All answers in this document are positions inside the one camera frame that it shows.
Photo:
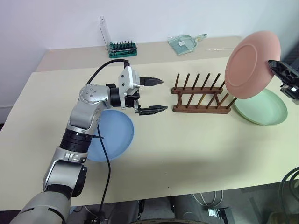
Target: table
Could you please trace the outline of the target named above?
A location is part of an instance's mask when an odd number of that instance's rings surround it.
[[[169,109],[150,116],[138,116],[132,108],[123,111],[134,123],[135,136],[129,149],[111,161],[106,203],[278,182],[298,165],[298,106],[280,92],[278,79],[267,88],[278,94],[288,108],[288,117],[280,125],[255,125],[234,109],[227,115],[172,112],[177,96],[171,95],[170,89],[177,73],[181,74],[178,85],[183,85],[187,73],[192,84],[199,72],[201,85],[207,73],[215,77],[220,72],[220,85],[227,60],[132,64],[141,76],[164,80],[164,84],[140,88],[141,106],[166,105]],[[0,132],[0,210],[21,209],[42,191],[44,173],[64,134],[79,90],[95,70],[43,71],[30,76]],[[121,71],[122,66],[107,67],[94,82],[117,83]],[[198,99],[194,97],[191,104]],[[102,197],[107,164],[87,161],[85,165],[85,187],[71,200],[72,206],[96,204]]]

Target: clear dustpan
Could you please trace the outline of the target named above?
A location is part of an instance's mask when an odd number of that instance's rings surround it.
[[[197,43],[202,39],[206,38],[206,34],[201,34],[196,37],[191,37],[189,35],[175,36],[168,39],[168,43],[177,55],[183,55],[192,52],[197,47]]]

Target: dish rack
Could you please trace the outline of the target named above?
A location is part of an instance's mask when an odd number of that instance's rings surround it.
[[[225,82],[223,82],[220,87],[215,87],[215,84],[220,76],[220,73],[218,73],[216,79],[213,81],[213,84],[210,87],[205,87],[210,75],[211,73],[208,73],[201,87],[195,87],[200,74],[197,74],[192,87],[186,87],[190,76],[190,74],[188,73],[184,86],[177,87],[178,80],[179,80],[179,73],[178,73],[175,85],[171,89],[172,94],[178,95],[178,102],[176,105],[172,107],[172,111],[180,112],[180,113],[221,113],[221,114],[229,113],[231,110],[230,109],[231,105],[237,100],[237,98],[235,97],[227,106],[222,106],[224,100],[229,96],[229,94],[227,93],[222,100],[219,100],[218,98],[218,95],[221,94],[223,91],[223,86]],[[184,94],[191,94],[188,103],[186,105],[184,105],[182,102],[182,96]],[[199,95],[199,94],[202,96],[199,99],[198,103],[196,105],[190,105],[194,95]],[[206,95],[212,95],[213,97],[207,105],[200,105]],[[214,100],[216,101],[217,104],[216,106],[211,105]]]

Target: white wall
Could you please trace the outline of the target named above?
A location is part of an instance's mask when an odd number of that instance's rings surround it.
[[[100,15],[115,41],[267,29],[285,55],[299,39],[298,0],[1,0],[0,106],[16,101],[46,49],[103,45]]]

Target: black cable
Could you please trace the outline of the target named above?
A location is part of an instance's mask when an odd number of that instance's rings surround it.
[[[90,77],[90,79],[88,80],[88,82],[86,83],[86,85],[90,84],[90,82],[96,77],[96,75],[99,73],[99,71],[101,71],[104,67],[106,67],[107,65],[111,64],[111,63],[114,63],[114,62],[123,62],[124,63],[124,68],[129,64],[129,61],[128,60],[125,60],[125,59],[114,59],[114,60],[111,60],[109,62],[106,62],[105,64],[103,64],[101,67],[99,67],[95,73],[93,74],[93,76]]]
[[[82,211],[82,209],[83,209],[83,206],[81,206],[81,209],[79,209],[78,211],[73,210],[73,212],[80,212],[80,211]]]
[[[106,160],[107,160],[107,163],[108,163],[108,178],[107,178],[105,190],[104,190],[104,193],[103,193],[102,201],[101,201],[101,204],[100,204],[100,210],[99,210],[99,216],[100,216],[100,213],[101,213],[102,207],[103,207],[103,203],[104,203],[104,199],[105,199],[105,195],[106,195],[106,192],[107,192],[108,184],[109,184],[109,181],[110,181],[111,167],[110,167],[109,158],[108,158],[108,155],[107,155],[107,152],[106,152],[106,149],[105,149],[105,146],[104,146],[101,134],[100,134],[99,125],[98,125],[97,129],[98,129],[99,140],[101,141],[101,145],[103,147],[103,151],[105,153],[105,157],[106,157]]]
[[[289,190],[291,192],[291,194],[293,195],[293,197],[299,202],[299,196],[296,195],[295,191],[294,191],[294,187],[293,184],[295,182],[295,178],[299,175],[299,171],[297,171],[296,173],[293,174],[293,176],[290,178],[289,181]]]
[[[299,167],[296,167],[295,169],[291,170],[289,173],[287,173],[284,178],[282,179],[282,181],[280,182],[279,184],[279,188],[278,188],[278,200],[279,200],[279,203],[280,203],[280,206],[284,212],[284,215],[285,215],[285,223],[286,224],[290,224],[289,222],[289,217],[285,211],[285,205],[284,205],[284,201],[282,199],[282,193],[283,193],[283,189],[284,189],[284,185],[285,185],[285,182],[286,180],[289,178],[290,175],[292,175],[293,173],[295,173],[296,171],[299,170]]]
[[[90,82],[96,77],[96,75],[99,73],[99,71],[101,71],[103,68],[105,68],[107,65],[111,64],[111,63],[114,63],[114,62],[123,62],[124,64],[124,68],[127,67],[127,66],[130,66],[130,63],[128,60],[125,60],[125,59],[114,59],[114,60],[111,60],[111,61],[108,61],[106,62],[105,64],[103,64],[101,67],[99,67],[95,73],[90,77],[90,79],[88,80],[88,82],[86,83],[86,85],[90,84]],[[105,190],[104,190],[104,193],[103,193],[103,196],[102,196],[102,201],[101,201],[101,204],[100,204],[100,210],[99,210],[99,217],[100,217],[100,213],[102,211],[102,207],[103,207],[103,203],[104,203],[104,199],[105,199],[105,196],[106,196],[106,192],[107,192],[107,188],[108,188],[108,185],[109,185],[109,181],[110,181],[110,174],[111,174],[111,167],[110,167],[110,162],[109,162],[109,158],[108,158],[108,155],[107,155],[107,152],[106,152],[106,149],[105,149],[105,146],[104,146],[104,143],[103,143],[103,140],[102,140],[102,137],[101,137],[101,134],[100,134],[100,128],[99,128],[99,125],[97,127],[98,129],[98,138],[99,140],[101,141],[101,145],[103,147],[103,151],[105,153],[105,157],[106,157],[106,160],[107,160],[107,163],[108,163],[108,178],[107,178],[107,182],[106,182],[106,186],[105,186]]]

